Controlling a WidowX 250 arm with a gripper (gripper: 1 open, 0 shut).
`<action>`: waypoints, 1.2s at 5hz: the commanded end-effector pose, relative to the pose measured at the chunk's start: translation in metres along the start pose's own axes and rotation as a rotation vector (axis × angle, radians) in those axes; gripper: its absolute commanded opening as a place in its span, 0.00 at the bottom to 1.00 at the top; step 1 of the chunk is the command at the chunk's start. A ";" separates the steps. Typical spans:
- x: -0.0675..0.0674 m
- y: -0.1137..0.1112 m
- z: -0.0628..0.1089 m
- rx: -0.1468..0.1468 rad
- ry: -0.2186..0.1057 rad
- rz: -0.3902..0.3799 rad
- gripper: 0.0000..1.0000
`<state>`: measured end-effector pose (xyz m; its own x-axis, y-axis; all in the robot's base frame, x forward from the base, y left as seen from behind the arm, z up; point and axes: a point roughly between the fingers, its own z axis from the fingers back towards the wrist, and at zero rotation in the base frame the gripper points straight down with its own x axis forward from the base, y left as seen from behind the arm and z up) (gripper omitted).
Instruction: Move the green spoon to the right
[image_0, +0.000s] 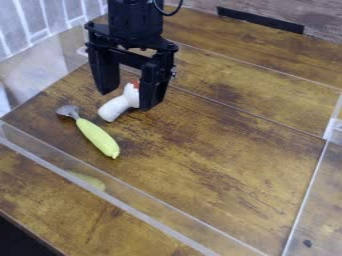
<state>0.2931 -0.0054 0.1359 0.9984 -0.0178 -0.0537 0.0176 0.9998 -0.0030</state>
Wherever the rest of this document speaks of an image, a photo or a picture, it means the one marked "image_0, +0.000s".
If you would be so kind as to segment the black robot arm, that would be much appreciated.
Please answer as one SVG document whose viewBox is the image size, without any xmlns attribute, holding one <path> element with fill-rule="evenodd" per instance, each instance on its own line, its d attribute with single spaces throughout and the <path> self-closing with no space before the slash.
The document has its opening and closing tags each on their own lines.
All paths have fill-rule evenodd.
<svg viewBox="0 0 342 256">
<path fill-rule="evenodd" d="M 161 37 L 164 0 L 107 0 L 108 23 L 87 22 L 85 52 L 97 91 L 105 95 L 120 84 L 119 65 L 141 71 L 139 109 L 148 111 L 164 99 L 175 76 L 175 43 Z"/>
</svg>

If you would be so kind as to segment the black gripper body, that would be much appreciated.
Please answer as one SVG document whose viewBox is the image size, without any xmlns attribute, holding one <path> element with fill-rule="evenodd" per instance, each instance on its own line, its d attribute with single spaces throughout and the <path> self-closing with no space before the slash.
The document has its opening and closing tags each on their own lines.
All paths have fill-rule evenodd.
<svg viewBox="0 0 342 256">
<path fill-rule="evenodd" d="M 84 28 L 93 71 L 119 69 L 120 64 L 141 69 L 148 62 L 156 62 L 161 70 L 173 69 L 179 47 L 163 37 L 161 21 L 88 22 Z"/>
</svg>

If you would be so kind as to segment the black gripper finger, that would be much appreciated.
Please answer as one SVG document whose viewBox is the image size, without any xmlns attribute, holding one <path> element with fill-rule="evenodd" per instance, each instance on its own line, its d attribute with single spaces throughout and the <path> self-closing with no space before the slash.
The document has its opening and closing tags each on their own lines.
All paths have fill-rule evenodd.
<svg viewBox="0 0 342 256">
<path fill-rule="evenodd" d="M 172 76 L 173 54 L 157 52 L 141 66 L 139 109 L 148 111 L 164 99 Z"/>
<path fill-rule="evenodd" d="M 108 49 L 87 48 L 89 67 L 97 91 L 101 95 L 111 93 L 120 84 L 119 62 Z"/>
</svg>

